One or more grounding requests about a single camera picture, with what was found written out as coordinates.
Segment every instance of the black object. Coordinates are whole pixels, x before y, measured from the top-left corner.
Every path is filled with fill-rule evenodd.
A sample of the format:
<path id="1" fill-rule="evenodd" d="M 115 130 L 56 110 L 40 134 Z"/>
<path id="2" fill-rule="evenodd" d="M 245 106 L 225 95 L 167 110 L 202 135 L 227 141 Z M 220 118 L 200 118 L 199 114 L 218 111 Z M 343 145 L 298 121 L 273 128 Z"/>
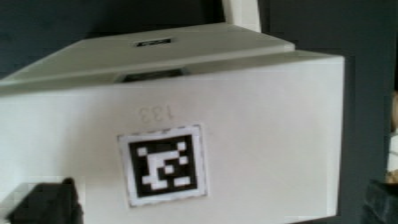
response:
<path id="1" fill-rule="evenodd" d="M 367 185 L 360 224 L 398 223 L 398 185 L 371 181 Z"/>
<path id="2" fill-rule="evenodd" d="M 81 215 L 74 181 L 67 178 L 60 184 L 35 186 L 7 219 L 10 224 L 81 224 Z"/>

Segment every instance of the rectangular opening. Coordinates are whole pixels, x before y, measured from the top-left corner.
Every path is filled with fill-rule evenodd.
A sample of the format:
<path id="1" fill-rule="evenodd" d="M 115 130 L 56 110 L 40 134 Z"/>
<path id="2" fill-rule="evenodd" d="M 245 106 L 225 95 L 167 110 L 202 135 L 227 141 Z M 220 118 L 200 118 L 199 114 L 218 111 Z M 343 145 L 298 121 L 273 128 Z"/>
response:
<path id="1" fill-rule="evenodd" d="M 161 78 L 172 78 L 186 74 L 188 72 L 186 72 L 186 69 L 183 68 L 154 71 L 154 72 L 145 72 L 145 73 L 126 74 L 122 75 L 119 82 L 129 83 L 129 82 L 147 81 L 147 80 L 154 80 Z"/>

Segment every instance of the box top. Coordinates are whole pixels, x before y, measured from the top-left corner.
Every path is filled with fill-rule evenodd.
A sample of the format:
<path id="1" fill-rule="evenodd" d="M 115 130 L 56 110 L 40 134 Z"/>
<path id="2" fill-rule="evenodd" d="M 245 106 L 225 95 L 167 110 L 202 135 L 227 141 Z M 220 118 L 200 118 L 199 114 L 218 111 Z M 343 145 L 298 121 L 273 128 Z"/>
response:
<path id="1" fill-rule="evenodd" d="M 131 69 L 174 67 L 293 51 L 293 44 L 245 28 L 209 24 L 85 39 L 3 81 L 30 81 Z"/>

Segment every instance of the label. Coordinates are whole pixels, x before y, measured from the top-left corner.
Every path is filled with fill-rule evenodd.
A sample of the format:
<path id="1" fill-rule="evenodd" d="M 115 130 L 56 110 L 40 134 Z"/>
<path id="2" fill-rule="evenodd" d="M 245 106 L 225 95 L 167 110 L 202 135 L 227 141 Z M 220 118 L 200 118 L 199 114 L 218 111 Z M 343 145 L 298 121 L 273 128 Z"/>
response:
<path id="1" fill-rule="evenodd" d="M 145 47 L 145 46 L 152 46 L 158 44 L 168 44 L 170 43 L 170 38 L 160 39 L 160 40 L 149 40 L 149 41 L 142 41 L 135 44 L 135 47 Z"/>

